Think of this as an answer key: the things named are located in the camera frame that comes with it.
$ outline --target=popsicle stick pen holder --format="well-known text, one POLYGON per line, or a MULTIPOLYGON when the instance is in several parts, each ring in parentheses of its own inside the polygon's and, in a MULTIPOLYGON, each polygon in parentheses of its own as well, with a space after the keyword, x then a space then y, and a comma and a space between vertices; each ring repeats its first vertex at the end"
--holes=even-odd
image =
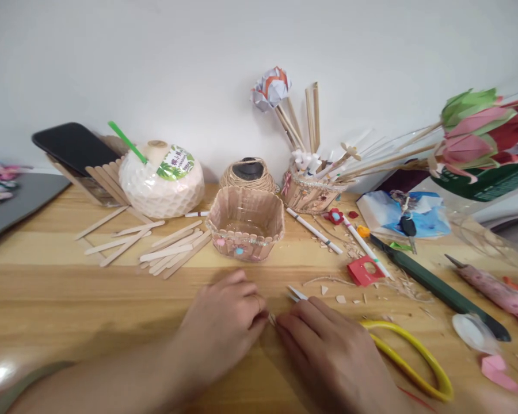
POLYGON ((280 195, 284 205, 295 212, 322 214, 329 210, 332 201, 346 188, 347 185, 320 183, 315 179, 307 179, 298 174, 295 166, 291 166, 284 174, 280 195))

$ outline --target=popsicle stick basket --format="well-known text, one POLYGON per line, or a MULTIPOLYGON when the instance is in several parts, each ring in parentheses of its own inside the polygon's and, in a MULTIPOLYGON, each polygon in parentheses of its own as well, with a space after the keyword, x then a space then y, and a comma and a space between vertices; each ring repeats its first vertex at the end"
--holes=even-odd
POLYGON ((223 256, 260 262, 284 237, 284 206, 268 191, 223 187, 205 224, 223 256))
POLYGON ((284 205, 293 211, 305 214, 322 214, 329 210, 334 199, 347 185, 320 183, 298 175, 296 168, 290 167, 284 174, 284 183, 280 193, 284 205))

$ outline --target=hand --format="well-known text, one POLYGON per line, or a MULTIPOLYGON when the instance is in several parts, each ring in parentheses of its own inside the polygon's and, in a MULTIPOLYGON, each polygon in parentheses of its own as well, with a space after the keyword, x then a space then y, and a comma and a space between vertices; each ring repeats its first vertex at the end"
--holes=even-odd
POLYGON ((277 316, 290 357, 310 384, 320 379, 350 413, 410 413, 368 331, 316 297, 277 316))
POLYGON ((232 369, 259 338, 267 317, 257 285, 241 269, 202 288, 170 347, 194 388, 190 394, 203 391, 232 369))

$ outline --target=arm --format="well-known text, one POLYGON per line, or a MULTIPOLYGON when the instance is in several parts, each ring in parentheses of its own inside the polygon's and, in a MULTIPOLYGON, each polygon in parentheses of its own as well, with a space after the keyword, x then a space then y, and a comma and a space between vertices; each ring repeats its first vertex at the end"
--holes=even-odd
POLYGON ((8 414, 167 412, 233 368, 267 321, 243 270, 201 289, 173 338, 84 362, 44 378, 8 414))

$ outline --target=green straw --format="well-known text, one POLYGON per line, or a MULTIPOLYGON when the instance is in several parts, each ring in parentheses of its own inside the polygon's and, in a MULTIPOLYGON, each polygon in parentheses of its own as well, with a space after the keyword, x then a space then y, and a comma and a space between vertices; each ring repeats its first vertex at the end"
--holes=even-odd
POLYGON ((130 141, 129 138, 127 138, 127 136, 123 133, 123 131, 121 131, 121 129, 119 129, 119 127, 117 126, 117 124, 115 122, 110 121, 110 122, 108 122, 108 125, 111 127, 111 129, 113 129, 117 133, 117 135, 119 135, 119 138, 121 138, 123 141, 125 141, 125 144, 129 146, 129 148, 132 150, 132 152, 134 152, 138 156, 138 158, 140 158, 140 161, 142 161, 144 164, 148 163, 148 159, 145 156, 143 156, 140 151, 138 151, 136 149, 134 144, 130 141))

